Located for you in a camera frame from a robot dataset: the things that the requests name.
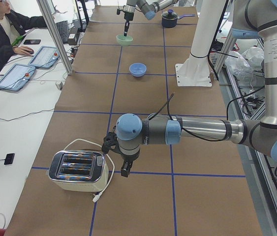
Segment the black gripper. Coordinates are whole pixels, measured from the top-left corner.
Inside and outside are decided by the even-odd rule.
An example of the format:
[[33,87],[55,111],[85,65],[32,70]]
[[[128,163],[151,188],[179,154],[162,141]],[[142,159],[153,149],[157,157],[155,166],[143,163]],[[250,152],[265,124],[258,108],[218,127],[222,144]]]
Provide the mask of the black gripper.
[[131,169],[131,162],[135,161],[139,157],[139,152],[133,155],[121,154],[122,159],[124,160],[121,167],[121,176],[128,177]]
[[134,18],[134,13],[133,12],[124,12],[124,19],[125,19],[125,26],[124,26],[124,32],[123,35],[127,36],[128,29],[129,29],[129,22],[132,21]]

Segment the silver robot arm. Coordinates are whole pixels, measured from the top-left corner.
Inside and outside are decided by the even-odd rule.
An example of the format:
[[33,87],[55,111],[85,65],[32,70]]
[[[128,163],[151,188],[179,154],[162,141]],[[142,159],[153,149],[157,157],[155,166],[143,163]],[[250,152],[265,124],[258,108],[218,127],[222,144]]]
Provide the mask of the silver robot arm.
[[140,119],[124,114],[117,120],[117,150],[122,155],[121,174],[127,177],[140,146],[173,145],[182,136],[251,147],[277,162],[277,0],[238,0],[232,33],[236,38],[264,39],[265,114],[260,120],[209,120],[152,114]]
[[154,0],[152,3],[148,3],[146,0],[128,0],[122,9],[118,9],[118,12],[122,11],[124,13],[125,26],[123,35],[127,36],[130,22],[134,18],[134,12],[137,7],[148,20],[151,20],[157,12],[177,2],[178,0]]

